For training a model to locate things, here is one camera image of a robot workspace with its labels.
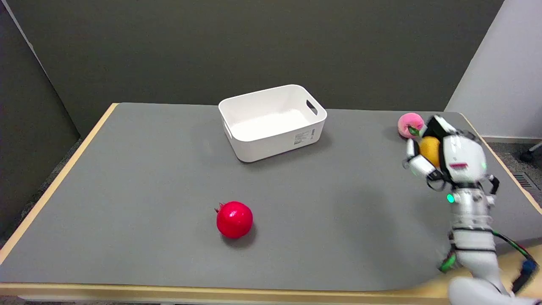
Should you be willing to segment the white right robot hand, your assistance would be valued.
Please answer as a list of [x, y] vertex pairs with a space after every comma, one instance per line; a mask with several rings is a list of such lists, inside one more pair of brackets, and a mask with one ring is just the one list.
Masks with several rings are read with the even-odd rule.
[[[406, 142], [404, 167], [425, 177], [428, 185], [442, 181], [442, 190], [447, 183], [452, 189], [482, 189], [481, 182], [487, 180], [492, 185], [490, 195], [496, 195], [500, 181], [487, 173], [486, 155], [479, 137], [453, 127], [437, 114], [421, 127], [407, 124], [406, 131], [411, 137]], [[437, 141], [436, 162], [422, 154], [422, 141], [431, 138]]]

